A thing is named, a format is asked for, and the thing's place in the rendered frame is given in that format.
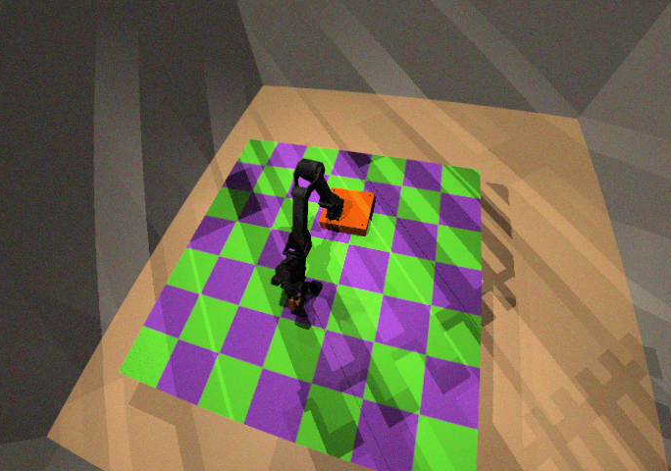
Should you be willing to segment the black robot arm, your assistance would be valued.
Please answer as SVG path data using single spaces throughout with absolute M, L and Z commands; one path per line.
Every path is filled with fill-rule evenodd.
M 319 205 L 328 210 L 326 218 L 339 220 L 343 211 L 344 199 L 333 193 L 325 178 L 323 162 L 301 159 L 292 173 L 292 232 L 288 236 L 284 247 L 284 259 L 275 269 L 276 276 L 286 281 L 283 285 L 284 294 L 296 296 L 304 291 L 304 281 L 301 277 L 294 278 L 297 271 L 306 267 L 306 258 L 312 247 L 311 234 L 308 231 L 308 199 L 315 189 L 320 196 Z M 299 176 L 310 182 L 307 187 L 299 186 Z M 291 251 L 289 249 L 294 249 Z

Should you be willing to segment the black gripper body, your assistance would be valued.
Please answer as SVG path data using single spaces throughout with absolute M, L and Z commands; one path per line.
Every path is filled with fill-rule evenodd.
M 297 278 L 297 277 L 301 277 L 301 276 L 302 276 L 303 281 L 305 281 L 305 279 L 306 279 L 306 277 L 305 277 L 305 271 L 306 271 L 306 267 L 305 267 L 305 269 L 302 270 L 302 271 L 297 271 L 297 272 L 293 275 L 293 277 L 294 277 L 294 278 Z M 271 278 L 271 285 L 272 285 L 272 286 L 276 286 L 276 287 L 278 287 L 279 285 L 281 285 L 281 287 L 282 287 L 282 286 L 284 285 L 285 282 L 286 282 L 286 281 L 282 281 L 282 280 L 280 280 L 280 279 L 276 276 L 276 274 Z M 322 284 L 321 282 L 317 282 L 317 281 L 312 281 L 312 283 L 310 283 L 310 282 L 304 282 L 304 291 L 308 292 L 310 295 L 318 296 L 319 293 L 321 292 L 322 288 L 323 288 L 323 284 Z

